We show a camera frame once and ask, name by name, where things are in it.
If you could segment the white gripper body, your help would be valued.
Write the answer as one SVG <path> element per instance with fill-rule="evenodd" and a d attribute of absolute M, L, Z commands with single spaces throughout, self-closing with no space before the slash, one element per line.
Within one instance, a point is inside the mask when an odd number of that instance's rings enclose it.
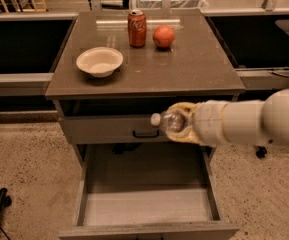
<path fill-rule="evenodd" d="M 223 111 L 226 103 L 210 100 L 198 103 L 193 115 L 193 130 L 206 146 L 226 143 L 223 131 Z"/>

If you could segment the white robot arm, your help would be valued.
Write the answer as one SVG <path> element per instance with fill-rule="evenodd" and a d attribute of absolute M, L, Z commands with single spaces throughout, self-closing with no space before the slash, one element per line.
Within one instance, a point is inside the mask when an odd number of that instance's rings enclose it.
<path fill-rule="evenodd" d="M 162 115 L 160 127 L 175 142 L 289 147 L 289 89 L 264 101 L 176 103 Z"/>

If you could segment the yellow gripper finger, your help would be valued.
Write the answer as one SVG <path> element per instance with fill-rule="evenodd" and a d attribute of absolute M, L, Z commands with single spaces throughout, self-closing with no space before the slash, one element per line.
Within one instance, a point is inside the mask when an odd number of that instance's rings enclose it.
<path fill-rule="evenodd" d="M 191 124 L 200 103 L 179 102 L 170 106 L 165 112 L 165 119 L 168 123 L 187 123 Z"/>
<path fill-rule="evenodd" d="M 167 132 L 166 135 L 170 140 L 174 142 L 192 143 L 192 144 L 198 144 L 198 145 L 203 144 L 203 141 L 201 140 L 201 138 L 191 130 L 185 130 L 185 131 L 178 132 L 178 133 Z"/>

